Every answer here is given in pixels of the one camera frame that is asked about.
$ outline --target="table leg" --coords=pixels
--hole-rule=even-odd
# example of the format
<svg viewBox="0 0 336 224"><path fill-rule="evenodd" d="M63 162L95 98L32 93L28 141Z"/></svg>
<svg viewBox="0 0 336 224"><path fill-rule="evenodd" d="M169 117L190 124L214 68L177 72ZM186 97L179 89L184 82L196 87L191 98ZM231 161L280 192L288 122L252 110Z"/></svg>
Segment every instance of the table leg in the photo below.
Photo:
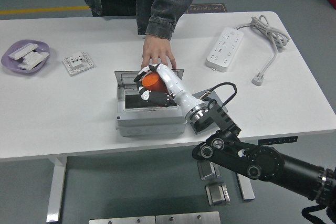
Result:
<svg viewBox="0 0 336 224"><path fill-rule="evenodd" d="M54 166L53 181L51 183L48 215L46 222L53 223L58 222L60 217L67 157L50 158L49 160L52 161L55 164L55 166Z"/></svg>

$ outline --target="white robotic hand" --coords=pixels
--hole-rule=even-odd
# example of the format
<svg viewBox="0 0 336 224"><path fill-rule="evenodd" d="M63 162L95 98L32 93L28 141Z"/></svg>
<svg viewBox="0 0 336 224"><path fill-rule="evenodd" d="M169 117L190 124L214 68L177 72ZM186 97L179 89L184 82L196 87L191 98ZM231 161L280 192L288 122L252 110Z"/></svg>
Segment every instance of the white robotic hand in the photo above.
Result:
<svg viewBox="0 0 336 224"><path fill-rule="evenodd" d="M152 72L157 72L159 74L160 78L167 87L168 94L149 91L142 86L141 79ZM197 120L207 111L204 101L194 97L189 91L187 91L181 79L176 76L173 70L164 64L148 65L143 68L134 79L134 82L138 84L138 91L143 100L156 103L157 105L163 105L162 101L165 103L173 101L181 107L182 115L189 122Z"/></svg>

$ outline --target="jacket sleeve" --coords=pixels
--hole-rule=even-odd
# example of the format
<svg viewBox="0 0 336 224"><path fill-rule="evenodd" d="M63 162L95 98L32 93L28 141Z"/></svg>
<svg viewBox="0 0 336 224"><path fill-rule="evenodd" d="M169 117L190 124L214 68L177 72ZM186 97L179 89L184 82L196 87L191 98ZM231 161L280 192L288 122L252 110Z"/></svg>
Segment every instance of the jacket sleeve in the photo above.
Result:
<svg viewBox="0 0 336 224"><path fill-rule="evenodd" d="M154 0L146 34L171 39L178 19L193 0Z"/></svg>

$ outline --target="box lid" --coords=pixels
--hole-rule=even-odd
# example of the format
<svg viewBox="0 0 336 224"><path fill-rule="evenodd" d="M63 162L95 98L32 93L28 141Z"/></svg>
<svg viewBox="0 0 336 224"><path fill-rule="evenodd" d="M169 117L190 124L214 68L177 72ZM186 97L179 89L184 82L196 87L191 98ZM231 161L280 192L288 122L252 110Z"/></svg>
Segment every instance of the box lid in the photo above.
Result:
<svg viewBox="0 0 336 224"><path fill-rule="evenodd" d="M173 69L173 72L182 79L184 69ZM116 71L114 74L116 75L119 88L126 89L137 86L134 82L134 78L139 74L139 71Z"/></svg>

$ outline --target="gray electrical box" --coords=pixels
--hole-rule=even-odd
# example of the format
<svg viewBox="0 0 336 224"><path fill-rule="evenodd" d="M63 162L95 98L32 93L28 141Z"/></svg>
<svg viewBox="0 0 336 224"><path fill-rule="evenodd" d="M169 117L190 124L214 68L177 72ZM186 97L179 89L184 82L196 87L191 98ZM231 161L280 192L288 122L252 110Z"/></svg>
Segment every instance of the gray electrical box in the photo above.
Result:
<svg viewBox="0 0 336 224"><path fill-rule="evenodd" d="M174 70L181 79L184 69ZM142 100L134 78L138 71L114 72L117 78L116 129L122 136L183 133L187 124L179 105L160 107Z"/></svg>

